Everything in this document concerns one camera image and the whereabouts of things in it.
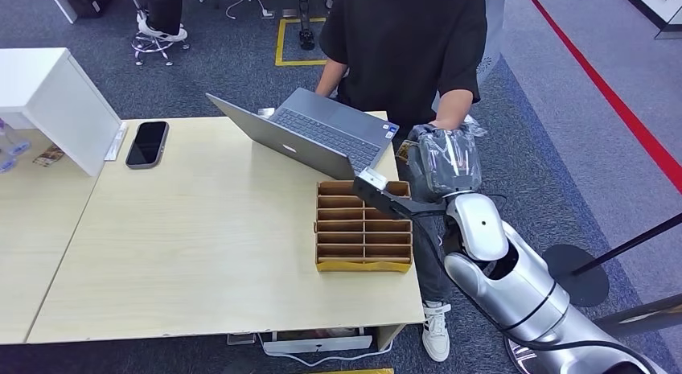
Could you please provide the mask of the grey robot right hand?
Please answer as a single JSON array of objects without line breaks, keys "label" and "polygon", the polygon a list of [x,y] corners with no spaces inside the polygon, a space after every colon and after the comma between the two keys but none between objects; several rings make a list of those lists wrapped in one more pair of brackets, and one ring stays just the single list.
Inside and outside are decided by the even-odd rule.
[{"label": "grey robot right hand", "polygon": [[482,183],[475,139],[486,134],[473,119],[457,129],[416,125],[409,132],[409,181],[415,196],[426,202],[459,192],[477,191]]}]

